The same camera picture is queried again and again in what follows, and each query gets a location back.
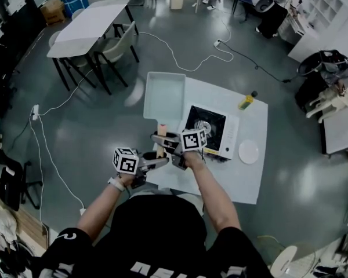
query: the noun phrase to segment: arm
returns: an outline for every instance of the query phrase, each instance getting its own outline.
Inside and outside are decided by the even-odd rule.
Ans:
[[[123,186],[129,186],[133,175],[121,174],[121,178],[115,178]],[[109,184],[97,199],[85,210],[77,223],[77,228],[87,233],[92,241],[95,241],[110,217],[121,191]]]
[[[298,12],[296,11],[295,7],[290,6],[291,12],[292,12],[292,17],[295,19],[298,17]]]
[[[344,93],[344,89],[345,89],[343,79],[338,80],[335,87],[336,87],[336,91],[338,92],[338,94],[342,95]]]
[[[236,208],[213,174],[193,151],[185,152],[186,165],[192,169],[205,207],[217,233],[229,226],[241,229]]]

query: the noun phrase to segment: yellow bottle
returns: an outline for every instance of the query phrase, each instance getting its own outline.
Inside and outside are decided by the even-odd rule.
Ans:
[[[251,95],[247,95],[245,99],[238,105],[238,109],[245,110],[248,106],[254,102],[254,98],[258,95],[256,91],[252,92]]]

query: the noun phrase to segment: white plate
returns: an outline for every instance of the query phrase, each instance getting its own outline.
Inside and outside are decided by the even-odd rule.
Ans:
[[[238,148],[238,155],[245,164],[254,164],[259,157],[258,146],[254,141],[245,140]]]
[[[270,269],[270,272],[273,277],[281,277],[284,273],[286,273],[297,250],[298,248],[296,246],[289,246],[279,254],[279,256],[275,259]]]

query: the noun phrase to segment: white plastic tray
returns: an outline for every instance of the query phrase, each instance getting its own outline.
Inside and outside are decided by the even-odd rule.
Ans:
[[[164,125],[179,123],[183,117],[185,82],[185,74],[149,72],[144,98],[144,118],[156,119]]]

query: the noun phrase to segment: wristwatch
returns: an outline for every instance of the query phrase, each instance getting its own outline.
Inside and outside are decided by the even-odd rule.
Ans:
[[[115,178],[111,177],[110,180],[108,181],[108,184],[112,184],[120,192],[123,192],[125,190],[125,187],[120,182],[118,182]]]

